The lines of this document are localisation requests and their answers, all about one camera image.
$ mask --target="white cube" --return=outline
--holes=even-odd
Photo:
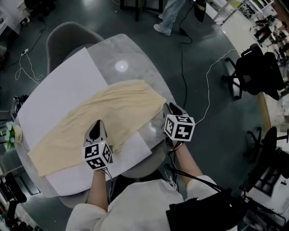
[[[112,151],[106,141],[101,141],[82,148],[82,159],[93,170],[106,168],[110,162]]]
[[[171,140],[191,141],[194,128],[193,117],[167,115],[164,132]]]

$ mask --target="person's left arm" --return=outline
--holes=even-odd
[[[107,190],[105,174],[95,171],[86,204],[78,204],[68,220],[66,231],[93,231],[96,223],[107,214]]]

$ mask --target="white paper sheet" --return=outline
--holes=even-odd
[[[108,170],[112,177],[116,177],[150,154],[149,147],[136,132],[123,144],[119,154],[112,154],[113,163],[109,164]],[[87,163],[83,163],[48,175],[46,178],[60,196],[67,196],[90,189],[93,172]]]
[[[86,48],[58,66],[19,110],[18,118],[30,150],[68,112],[105,87],[107,83]]]

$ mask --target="forearm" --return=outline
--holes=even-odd
[[[176,150],[176,156],[181,171],[195,177],[203,175],[184,143]],[[188,185],[190,180],[191,178],[183,176],[185,186]]]
[[[91,189],[89,192],[88,204],[98,206],[105,211],[108,208],[107,188],[105,184],[105,173],[102,171],[94,171]]]

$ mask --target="beige fabric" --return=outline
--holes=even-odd
[[[82,163],[84,135],[97,120],[104,122],[113,152],[118,153],[165,102],[143,80],[112,84],[68,113],[28,154],[40,176],[78,165]]]

